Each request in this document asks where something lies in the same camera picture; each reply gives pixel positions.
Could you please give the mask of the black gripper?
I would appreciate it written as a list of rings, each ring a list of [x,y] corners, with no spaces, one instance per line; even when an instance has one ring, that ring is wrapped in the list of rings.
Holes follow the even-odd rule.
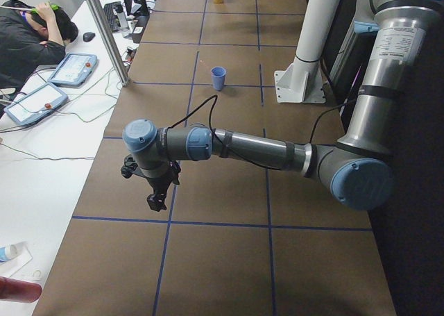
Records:
[[[154,193],[147,196],[146,201],[153,211],[166,210],[165,199],[170,184],[179,185],[180,165],[177,161],[157,161],[153,167],[144,170],[144,175],[153,188]]]

